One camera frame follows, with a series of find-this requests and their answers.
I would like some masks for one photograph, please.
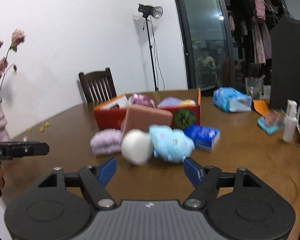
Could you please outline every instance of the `white ball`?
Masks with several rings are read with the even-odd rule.
[[[122,156],[134,165],[143,165],[153,154],[150,135],[141,130],[131,130],[123,138],[121,145]]]

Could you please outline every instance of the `chair backrest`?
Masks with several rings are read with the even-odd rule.
[[[102,103],[117,96],[110,68],[105,71],[79,73],[79,80],[87,103]]]

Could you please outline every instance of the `light stand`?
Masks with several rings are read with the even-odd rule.
[[[148,41],[149,41],[149,50],[150,50],[153,80],[154,80],[154,90],[159,91],[159,88],[157,87],[157,82],[155,80],[155,71],[154,71],[152,47],[151,47],[150,33],[149,33],[149,26],[148,26],[148,17],[152,16],[155,19],[159,19],[163,14],[163,9],[162,9],[161,6],[153,7],[153,6],[150,6],[150,5],[139,4],[138,11],[142,12],[143,13],[142,17],[146,19],[146,27],[147,27]]]

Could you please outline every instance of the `pink sponge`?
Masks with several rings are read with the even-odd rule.
[[[149,126],[152,124],[170,126],[172,118],[173,114],[166,110],[150,108],[147,106],[131,105],[127,109],[123,135],[133,129],[148,132]]]

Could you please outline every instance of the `red cardboard box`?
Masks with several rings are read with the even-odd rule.
[[[144,92],[140,93],[145,96],[148,96],[154,101],[154,104],[157,106],[162,100],[167,97],[175,97],[181,100],[191,99],[194,100],[197,105],[196,106],[186,106],[186,107],[164,107],[160,108],[163,110],[168,110],[175,114],[180,109],[188,109],[189,111],[194,112],[196,117],[196,124],[200,125],[200,104],[201,104],[201,90],[200,89],[189,89],[189,90],[167,90],[167,91],[159,91],[159,92]],[[125,94],[119,97],[113,98],[108,102],[102,103],[94,108],[94,116],[96,118],[98,127],[100,130],[104,129],[118,129],[120,130],[122,121],[126,116],[126,108],[111,108],[111,109],[101,109],[103,106],[107,104],[113,103],[120,97],[126,96],[129,98],[132,94]]]

